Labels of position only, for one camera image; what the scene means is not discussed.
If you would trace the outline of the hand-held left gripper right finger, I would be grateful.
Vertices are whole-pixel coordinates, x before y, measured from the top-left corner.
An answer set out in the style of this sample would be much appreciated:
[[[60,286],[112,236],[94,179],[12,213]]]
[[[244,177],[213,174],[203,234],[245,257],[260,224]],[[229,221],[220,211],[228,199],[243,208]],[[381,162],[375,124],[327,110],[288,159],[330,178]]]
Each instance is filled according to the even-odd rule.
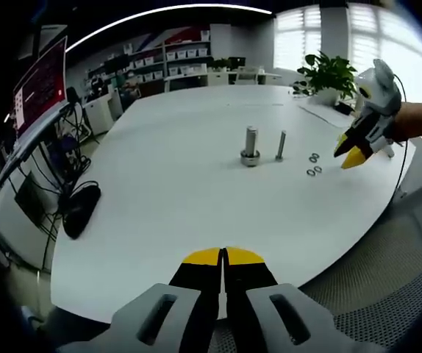
[[[332,313],[291,284],[279,284],[261,256],[223,251],[227,315],[245,352],[383,352],[335,326]]]

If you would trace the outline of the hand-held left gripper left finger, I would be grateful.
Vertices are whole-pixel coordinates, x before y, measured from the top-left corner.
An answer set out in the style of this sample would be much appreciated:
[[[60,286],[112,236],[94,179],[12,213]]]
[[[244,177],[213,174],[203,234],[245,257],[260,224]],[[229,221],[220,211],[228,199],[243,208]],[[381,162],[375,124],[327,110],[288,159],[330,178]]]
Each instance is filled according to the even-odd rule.
[[[218,315],[221,249],[189,254],[168,284],[152,285],[112,317],[110,327],[59,352],[206,352]]]

